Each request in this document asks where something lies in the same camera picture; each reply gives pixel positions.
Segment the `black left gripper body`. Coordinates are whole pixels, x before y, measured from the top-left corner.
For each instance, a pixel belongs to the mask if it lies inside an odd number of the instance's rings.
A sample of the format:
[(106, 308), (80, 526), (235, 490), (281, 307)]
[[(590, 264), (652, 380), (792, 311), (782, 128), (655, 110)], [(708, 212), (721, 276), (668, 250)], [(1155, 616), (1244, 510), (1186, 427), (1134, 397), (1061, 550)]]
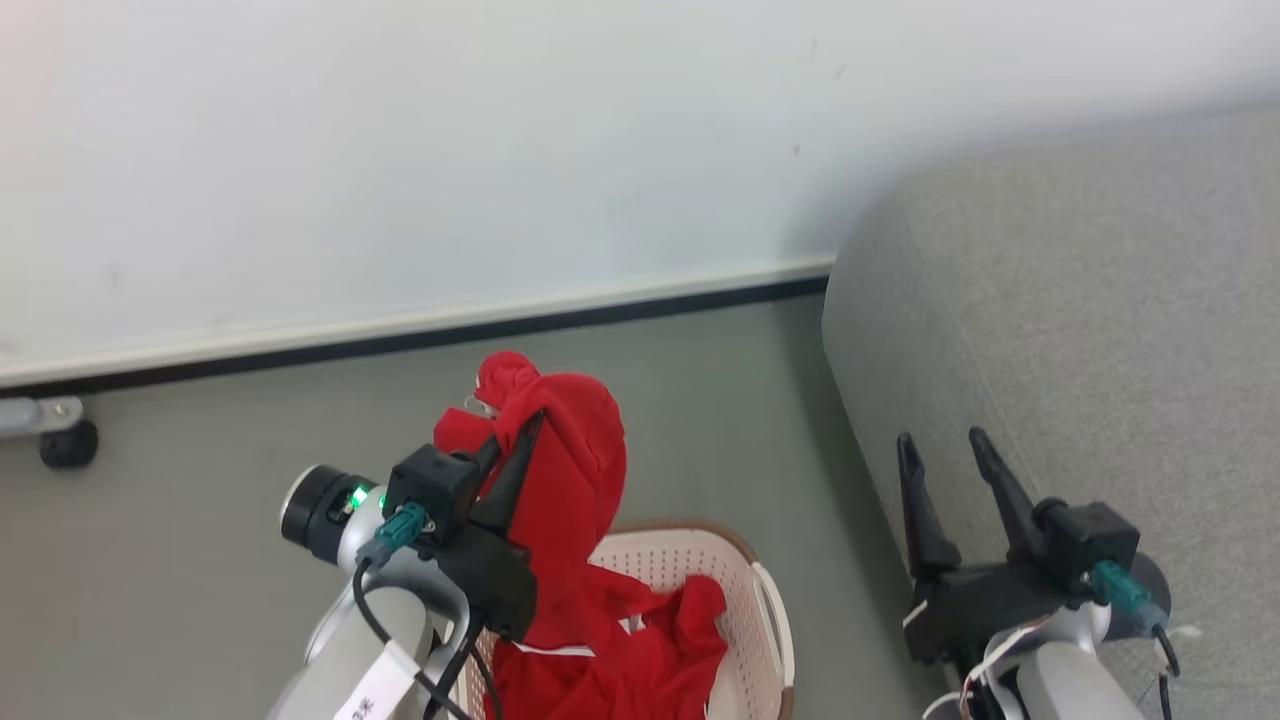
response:
[(467, 524), (436, 548), (436, 564), (489, 632), (525, 642), (538, 611), (538, 579), (525, 550), (493, 530)]

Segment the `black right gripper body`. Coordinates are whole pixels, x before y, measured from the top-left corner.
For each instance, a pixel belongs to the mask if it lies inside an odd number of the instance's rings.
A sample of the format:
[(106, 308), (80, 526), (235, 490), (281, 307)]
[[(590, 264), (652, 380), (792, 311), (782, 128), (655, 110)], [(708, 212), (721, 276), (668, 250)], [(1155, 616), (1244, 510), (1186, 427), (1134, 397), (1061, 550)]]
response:
[(983, 648), (1000, 632), (1057, 612), (1079, 609), (1093, 591), (1066, 585), (1033, 562), (1002, 562), (927, 573), (913, 587), (910, 618), (904, 624), (908, 655), (918, 664), (955, 664)]

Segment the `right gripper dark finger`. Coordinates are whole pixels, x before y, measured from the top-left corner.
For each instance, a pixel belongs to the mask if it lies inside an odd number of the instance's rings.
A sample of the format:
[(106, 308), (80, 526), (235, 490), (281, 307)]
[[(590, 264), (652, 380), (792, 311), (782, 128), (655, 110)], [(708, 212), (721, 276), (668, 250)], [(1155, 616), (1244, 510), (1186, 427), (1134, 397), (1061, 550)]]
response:
[(960, 551), (941, 527), (925, 487), (925, 465), (909, 433), (897, 437), (896, 454), (911, 578), (931, 579), (959, 569)]
[(1034, 505), (982, 427), (972, 427), (968, 438), (982, 479), (989, 486), (1007, 538), (1010, 564), (1038, 562), (1043, 536), (1036, 524)]

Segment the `red sports jersey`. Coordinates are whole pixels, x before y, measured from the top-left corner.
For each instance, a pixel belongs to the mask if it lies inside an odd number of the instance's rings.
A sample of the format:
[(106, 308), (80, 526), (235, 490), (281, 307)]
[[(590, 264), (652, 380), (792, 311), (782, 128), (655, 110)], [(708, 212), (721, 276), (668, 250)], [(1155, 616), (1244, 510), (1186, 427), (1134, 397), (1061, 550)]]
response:
[(625, 427), (598, 379), (540, 373), (522, 354), (488, 356), (474, 397), (434, 430), (444, 451), (497, 439), (503, 455), (543, 419), (509, 538), (531, 553), (538, 610), (524, 642), (498, 641), (484, 673), (486, 720), (707, 720), (727, 652), (721, 584), (689, 578), (659, 593), (590, 562), (620, 510)]

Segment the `cream perforated laundry basket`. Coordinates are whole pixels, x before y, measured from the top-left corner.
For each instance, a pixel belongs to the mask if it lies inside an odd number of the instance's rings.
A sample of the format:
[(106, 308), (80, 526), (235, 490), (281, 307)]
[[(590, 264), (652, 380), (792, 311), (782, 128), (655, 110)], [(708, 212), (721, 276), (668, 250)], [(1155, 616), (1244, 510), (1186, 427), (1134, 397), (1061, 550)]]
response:
[(605, 536), (590, 562), (620, 644), (599, 659), (484, 634), (453, 689), (472, 720), (794, 720), (785, 603), (731, 529), (634, 527)]

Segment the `white and black skirting board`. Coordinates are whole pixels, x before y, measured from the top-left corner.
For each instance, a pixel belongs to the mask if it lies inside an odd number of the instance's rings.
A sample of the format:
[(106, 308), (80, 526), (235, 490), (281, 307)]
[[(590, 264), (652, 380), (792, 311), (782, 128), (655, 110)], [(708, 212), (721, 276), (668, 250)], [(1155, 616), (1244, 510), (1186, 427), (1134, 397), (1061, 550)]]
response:
[(828, 252), (759, 272), (695, 277), (581, 299), (497, 304), (443, 316), (411, 313), (388, 322), (339, 323), (300, 334), (250, 334), (165, 352), (108, 355), (64, 366), (0, 373), (0, 398), (99, 395), (799, 299), (823, 293), (833, 265), (835, 255)]

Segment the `grey fabric sofa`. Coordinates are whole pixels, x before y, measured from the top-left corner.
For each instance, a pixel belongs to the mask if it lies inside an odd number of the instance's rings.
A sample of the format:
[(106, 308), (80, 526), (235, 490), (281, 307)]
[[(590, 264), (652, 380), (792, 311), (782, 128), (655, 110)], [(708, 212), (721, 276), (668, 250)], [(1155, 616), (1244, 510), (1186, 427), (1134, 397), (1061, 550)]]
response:
[(1175, 720), (1280, 720), (1280, 105), (919, 172), (838, 251), (822, 333), (899, 553), (906, 432), (963, 557), (1005, 556), (982, 427), (1032, 498), (1140, 530)]

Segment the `black caster wheel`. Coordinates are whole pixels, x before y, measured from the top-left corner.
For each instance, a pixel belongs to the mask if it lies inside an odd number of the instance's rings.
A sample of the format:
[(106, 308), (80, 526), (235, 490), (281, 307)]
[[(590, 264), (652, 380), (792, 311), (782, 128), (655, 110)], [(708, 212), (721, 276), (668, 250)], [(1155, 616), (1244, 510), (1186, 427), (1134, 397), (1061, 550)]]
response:
[(81, 420), (64, 430), (50, 430), (40, 436), (41, 462), (51, 470), (87, 468), (99, 452), (99, 428), (90, 420)]

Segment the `grey metal furniture leg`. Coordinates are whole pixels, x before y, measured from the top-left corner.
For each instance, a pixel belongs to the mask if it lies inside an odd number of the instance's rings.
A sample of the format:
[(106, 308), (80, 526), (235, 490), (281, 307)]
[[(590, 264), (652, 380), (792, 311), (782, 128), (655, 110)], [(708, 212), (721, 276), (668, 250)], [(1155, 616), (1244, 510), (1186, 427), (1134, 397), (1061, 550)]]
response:
[(84, 418), (76, 396), (0, 398), (0, 439), (69, 430)]

